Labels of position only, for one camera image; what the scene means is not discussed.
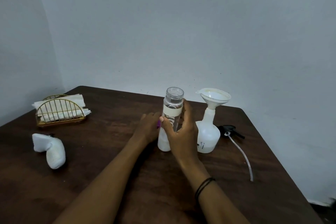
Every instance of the brown table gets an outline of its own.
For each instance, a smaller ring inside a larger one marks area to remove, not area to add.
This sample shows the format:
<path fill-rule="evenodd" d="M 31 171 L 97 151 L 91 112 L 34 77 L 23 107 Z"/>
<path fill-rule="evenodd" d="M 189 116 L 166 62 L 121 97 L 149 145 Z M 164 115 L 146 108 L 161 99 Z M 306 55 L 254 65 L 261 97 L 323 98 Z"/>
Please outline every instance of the brown table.
<path fill-rule="evenodd" d="M 118 154 L 141 114 L 160 111 L 163 98 L 79 86 L 92 111 L 81 124 L 38 129 L 34 111 L 0 127 L 0 222 L 51 223 Z M 191 102 L 196 120 L 205 103 Z M 200 154 L 209 173 L 251 223 L 321 223 L 280 162 L 240 108 L 219 106 L 214 124 L 233 124 L 246 136 L 235 139 L 248 156 L 255 181 L 240 151 L 221 138 Z M 48 167 L 33 151 L 33 133 L 55 133 L 66 163 Z M 140 156 L 126 188 L 116 223 L 204 223 L 194 194 L 170 152 L 150 145 Z"/>

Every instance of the gold wire napkin holder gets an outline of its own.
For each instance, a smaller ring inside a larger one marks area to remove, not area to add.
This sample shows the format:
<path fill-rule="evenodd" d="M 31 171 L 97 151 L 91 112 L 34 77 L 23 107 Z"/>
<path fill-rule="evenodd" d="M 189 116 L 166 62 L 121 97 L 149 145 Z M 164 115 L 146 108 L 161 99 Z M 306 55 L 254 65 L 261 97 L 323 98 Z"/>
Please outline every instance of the gold wire napkin holder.
<path fill-rule="evenodd" d="M 86 117 L 84 116 L 83 109 L 79 107 L 75 102 L 62 98 L 66 96 L 67 95 L 65 94 L 57 94 L 57 95 L 48 96 L 45 99 L 43 99 L 46 102 L 40 105 L 40 107 L 36 110 L 36 114 L 35 114 L 36 123 L 38 127 L 75 123 L 75 122 L 80 122 L 82 120 L 85 120 Z M 57 108 L 57 105 L 56 105 L 57 102 L 61 106 L 60 108 Z M 56 108 L 55 112 L 52 111 L 53 109 L 51 106 L 55 106 Z M 60 120 L 60 114 L 63 115 L 63 118 L 66 117 L 66 115 L 68 115 L 68 118 Z M 44 119 L 45 117 L 48 117 L 49 121 L 45 122 L 41 119 L 41 117 L 44 117 Z"/>

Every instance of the white spray bottle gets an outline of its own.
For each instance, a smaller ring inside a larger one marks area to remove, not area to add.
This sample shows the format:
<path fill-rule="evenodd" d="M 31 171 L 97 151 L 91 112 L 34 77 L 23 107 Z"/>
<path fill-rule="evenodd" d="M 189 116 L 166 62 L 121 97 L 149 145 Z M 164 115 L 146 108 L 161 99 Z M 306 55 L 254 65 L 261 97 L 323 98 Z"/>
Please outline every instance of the white spray bottle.
<path fill-rule="evenodd" d="M 222 90 L 212 88 L 201 89 L 196 91 L 196 94 L 200 94 L 208 104 L 208 108 L 204 112 L 203 120 L 196 122 L 198 128 L 197 150 L 201 153 L 209 153 L 214 150 L 221 137 L 219 129 L 213 124 L 215 108 L 227 103 L 231 99 L 231 96 Z"/>

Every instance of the black bracelet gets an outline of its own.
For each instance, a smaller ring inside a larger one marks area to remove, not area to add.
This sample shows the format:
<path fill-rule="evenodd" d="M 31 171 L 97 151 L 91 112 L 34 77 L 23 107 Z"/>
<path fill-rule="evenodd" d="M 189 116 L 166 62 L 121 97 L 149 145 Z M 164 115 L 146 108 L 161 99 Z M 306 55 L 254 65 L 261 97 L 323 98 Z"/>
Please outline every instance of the black bracelet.
<path fill-rule="evenodd" d="M 212 178 L 212 177 L 209 177 L 208 179 L 205 179 L 204 182 L 201 183 L 201 185 L 198 187 L 198 189 L 196 190 L 196 193 L 195 193 L 195 200 L 196 200 L 196 203 L 198 203 L 198 197 L 200 196 L 200 193 L 202 192 L 202 190 L 212 181 L 215 181 L 215 178 Z"/>

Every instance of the bottle neck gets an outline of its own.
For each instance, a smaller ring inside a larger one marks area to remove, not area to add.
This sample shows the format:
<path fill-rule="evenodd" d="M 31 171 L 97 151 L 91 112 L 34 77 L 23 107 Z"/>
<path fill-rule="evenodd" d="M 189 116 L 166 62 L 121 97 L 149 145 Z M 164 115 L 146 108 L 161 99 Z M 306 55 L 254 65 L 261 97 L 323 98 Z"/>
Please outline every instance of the bottle neck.
<path fill-rule="evenodd" d="M 202 122 L 207 123 L 207 124 L 213 124 L 213 118 L 215 117 L 215 110 L 205 109 L 204 116 Z"/>

